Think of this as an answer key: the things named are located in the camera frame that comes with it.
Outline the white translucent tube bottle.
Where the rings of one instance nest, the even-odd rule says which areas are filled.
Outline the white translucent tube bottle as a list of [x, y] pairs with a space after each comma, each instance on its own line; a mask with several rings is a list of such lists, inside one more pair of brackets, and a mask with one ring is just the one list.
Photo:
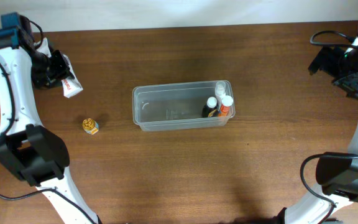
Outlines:
[[215, 97], [218, 101], [218, 109], [221, 107], [222, 99], [226, 96], [226, 82], [218, 81], [215, 86]]

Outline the orange tube white cap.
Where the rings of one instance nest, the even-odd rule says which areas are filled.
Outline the orange tube white cap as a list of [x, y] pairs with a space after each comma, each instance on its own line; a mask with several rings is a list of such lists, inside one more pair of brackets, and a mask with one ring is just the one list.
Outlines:
[[221, 100], [221, 107], [219, 109], [218, 117], [227, 116], [231, 110], [231, 106], [234, 103], [233, 97], [226, 95]]

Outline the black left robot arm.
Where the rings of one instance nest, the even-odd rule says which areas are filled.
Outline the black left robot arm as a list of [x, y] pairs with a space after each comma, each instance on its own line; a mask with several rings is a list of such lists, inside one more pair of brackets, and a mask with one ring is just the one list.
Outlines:
[[70, 174], [63, 140], [41, 122], [34, 90], [63, 87], [66, 97], [82, 89], [69, 58], [42, 37], [33, 21], [16, 12], [1, 16], [0, 164], [43, 194], [65, 223], [99, 223]]

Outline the white Panadol medicine box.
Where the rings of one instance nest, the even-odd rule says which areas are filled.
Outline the white Panadol medicine box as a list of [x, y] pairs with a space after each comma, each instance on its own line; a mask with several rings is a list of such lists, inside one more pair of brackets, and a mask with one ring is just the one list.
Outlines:
[[71, 75], [68, 78], [62, 80], [63, 94], [64, 97], [71, 98], [79, 94], [81, 91], [83, 91], [83, 87], [73, 71], [73, 67], [71, 65], [70, 59], [66, 55], [63, 56], [68, 62], [68, 66], [71, 73]]

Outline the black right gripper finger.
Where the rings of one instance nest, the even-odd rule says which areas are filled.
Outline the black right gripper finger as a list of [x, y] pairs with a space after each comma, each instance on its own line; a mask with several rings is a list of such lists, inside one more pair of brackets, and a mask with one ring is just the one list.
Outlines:
[[315, 58], [308, 67], [309, 74], [314, 75], [320, 70], [320, 68], [321, 68], [321, 60]]
[[358, 80], [336, 80], [333, 85], [344, 90], [348, 98], [358, 100]]

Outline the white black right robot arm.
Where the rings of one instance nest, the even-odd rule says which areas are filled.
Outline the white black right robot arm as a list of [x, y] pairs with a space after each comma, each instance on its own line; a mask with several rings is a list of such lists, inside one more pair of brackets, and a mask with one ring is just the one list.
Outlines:
[[[358, 100], [358, 30], [356, 37], [340, 35], [347, 44], [317, 42], [319, 35], [317, 32], [310, 38], [310, 44], [321, 50], [308, 67], [309, 72], [324, 71], [332, 76], [333, 85]], [[334, 212], [358, 202], [358, 124], [346, 153], [307, 157], [300, 167], [300, 179], [307, 193], [266, 223], [328, 223]]]

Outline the gold-lidded balm jar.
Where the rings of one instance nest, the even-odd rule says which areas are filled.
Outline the gold-lidded balm jar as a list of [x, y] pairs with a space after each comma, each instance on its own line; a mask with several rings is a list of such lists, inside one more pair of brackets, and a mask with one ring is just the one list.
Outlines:
[[82, 122], [82, 127], [86, 133], [92, 135], [99, 131], [99, 124], [91, 118], [84, 119]]

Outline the black bottle white cap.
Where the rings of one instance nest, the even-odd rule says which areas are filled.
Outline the black bottle white cap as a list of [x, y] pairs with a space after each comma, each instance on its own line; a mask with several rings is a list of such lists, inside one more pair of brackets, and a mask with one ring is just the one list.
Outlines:
[[203, 107], [201, 116], [203, 118], [211, 118], [218, 111], [218, 101], [215, 97], [211, 96], [207, 99], [206, 104]]

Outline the clear plastic container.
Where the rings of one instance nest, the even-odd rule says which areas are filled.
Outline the clear plastic container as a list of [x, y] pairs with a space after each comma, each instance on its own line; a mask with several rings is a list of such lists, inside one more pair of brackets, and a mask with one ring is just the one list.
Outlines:
[[225, 117], [202, 117], [207, 99], [215, 95], [217, 84], [234, 96], [227, 80], [137, 86], [132, 91], [133, 121], [143, 131], [210, 128], [224, 126], [236, 111], [231, 105]]

